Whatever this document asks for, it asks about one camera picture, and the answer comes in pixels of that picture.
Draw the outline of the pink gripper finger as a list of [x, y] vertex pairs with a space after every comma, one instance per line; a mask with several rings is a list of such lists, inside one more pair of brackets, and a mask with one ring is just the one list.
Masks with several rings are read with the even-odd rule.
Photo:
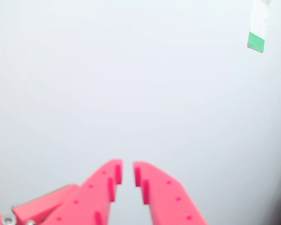
[[206, 225], [184, 186], [147, 162], [134, 162], [135, 185], [141, 188], [154, 225]]
[[123, 161], [100, 167], [43, 222], [44, 225], [106, 225], [117, 185], [122, 182]]

